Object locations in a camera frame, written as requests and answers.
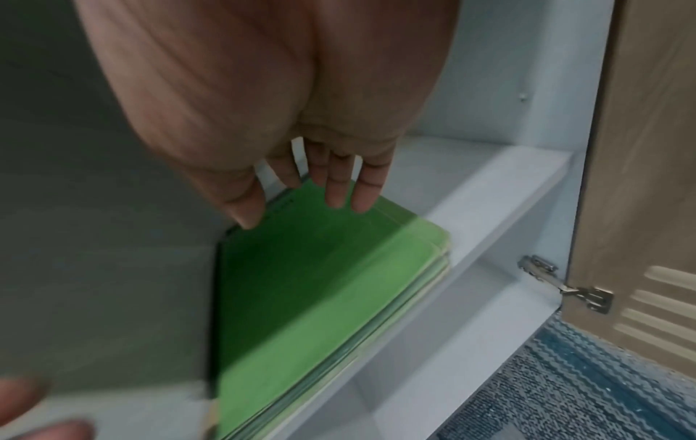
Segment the white cabinet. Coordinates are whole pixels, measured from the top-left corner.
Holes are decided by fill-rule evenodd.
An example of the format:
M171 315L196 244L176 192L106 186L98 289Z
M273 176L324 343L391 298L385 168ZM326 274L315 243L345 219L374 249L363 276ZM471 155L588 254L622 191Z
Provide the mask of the white cabinet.
M271 439L426 440L558 308L515 264L564 270L612 9L464 1L384 192L452 233L452 272ZM199 438L225 220L122 124L94 122L93 72L52 68L0 65L0 100L14 99L0 106L0 373L56 381L7 434L87 415L103 440ZM70 115L32 113L43 100Z

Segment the finger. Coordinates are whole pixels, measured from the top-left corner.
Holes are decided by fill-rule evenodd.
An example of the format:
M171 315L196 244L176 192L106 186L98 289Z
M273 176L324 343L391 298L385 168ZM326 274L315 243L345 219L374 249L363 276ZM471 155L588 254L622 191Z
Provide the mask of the finger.
M377 202L393 159L394 148L377 156L363 157L350 200L350 206L355 212L365 212Z
M305 138L304 155L307 157L307 170L312 182L318 186L324 186L328 175L328 149L324 144Z
M0 378L0 426L18 418L46 396L48 386L32 378Z
M92 440L93 438L94 427L90 423L74 420L34 431L21 436L19 440Z
M203 196L242 228L251 229L260 223L266 196L253 168L242 171L180 169Z
M346 204L354 163L355 156L352 154L341 156L331 152L331 156L328 158L328 174L324 194L324 199L329 207L341 208Z
M266 157L266 162L285 186L298 188L302 185L297 163L295 163L295 156L292 154L292 142L282 144L274 149Z

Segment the floor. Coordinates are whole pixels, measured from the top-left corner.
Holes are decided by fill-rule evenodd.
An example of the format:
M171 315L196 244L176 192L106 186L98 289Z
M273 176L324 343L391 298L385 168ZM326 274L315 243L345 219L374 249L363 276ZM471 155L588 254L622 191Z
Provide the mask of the floor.
M554 316L434 438L696 439L696 383Z

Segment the carpet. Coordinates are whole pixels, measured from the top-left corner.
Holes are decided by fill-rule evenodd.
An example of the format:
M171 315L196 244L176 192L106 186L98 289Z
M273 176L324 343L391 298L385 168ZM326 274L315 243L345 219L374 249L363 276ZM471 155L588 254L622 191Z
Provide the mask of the carpet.
M434 438L696 439L696 383L556 315Z

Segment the notebook cover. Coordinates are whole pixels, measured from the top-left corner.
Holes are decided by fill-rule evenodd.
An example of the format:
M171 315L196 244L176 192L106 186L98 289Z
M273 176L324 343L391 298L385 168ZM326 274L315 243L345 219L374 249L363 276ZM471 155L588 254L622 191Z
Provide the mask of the notebook cover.
M364 215L329 209L311 183L278 199L258 228L227 237L219 435L296 386L442 258L446 243L442 229L385 199Z

